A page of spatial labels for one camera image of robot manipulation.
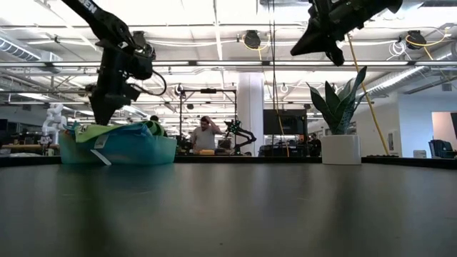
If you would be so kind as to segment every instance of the wall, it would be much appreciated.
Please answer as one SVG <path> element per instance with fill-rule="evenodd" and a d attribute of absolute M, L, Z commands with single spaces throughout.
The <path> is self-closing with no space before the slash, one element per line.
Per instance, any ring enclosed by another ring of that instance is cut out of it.
<path fill-rule="evenodd" d="M 433 139 L 448 141 L 452 149 L 457 149 L 457 136 L 452 123 L 451 112 L 433 112 L 431 119 L 433 123 Z"/>
<path fill-rule="evenodd" d="M 46 109 L 43 106 L 31 106 L 31 111 L 22 110 L 22 106 L 0 106 L 0 119 L 42 126 L 46 120 Z"/>
<path fill-rule="evenodd" d="M 376 118 L 387 144 L 388 134 L 393 133 L 394 135 L 394 147 L 392 151 L 389 151 L 389 154 L 401 156 L 402 151 L 397 95 L 392 94 L 388 98 L 375 99 L 374 102 L 375 104 L 373 107 Z M 361 138 L 362 156 L 385 155 L 386 153 L 379 138 L 379 134 L 376 130 L 368 105 L 360 105 L 354 114 L 352 121 L 356 122 L 357 134 Z M 325 121 L 313 122 L 308 125 L 308 131 L 309 133 L 320 131 L 322 126 L 325 129 L 328 129 Z"/>
<path fill-rule="evenodd" d="M 433 139 L 434 111 L 457 111 L 456 97 L 401 95 L 398 98 L 403 157 L 413 157 L 414 150 L 426 150 Z"/>

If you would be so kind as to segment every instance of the table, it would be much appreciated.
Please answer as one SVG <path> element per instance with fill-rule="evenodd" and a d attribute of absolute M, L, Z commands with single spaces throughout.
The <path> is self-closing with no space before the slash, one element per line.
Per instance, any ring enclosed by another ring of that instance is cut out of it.
<path fill-rule="evenodd" d="M 0 256 L 455 256 L 457 173 L 322 164 L 0 168 Z"/>

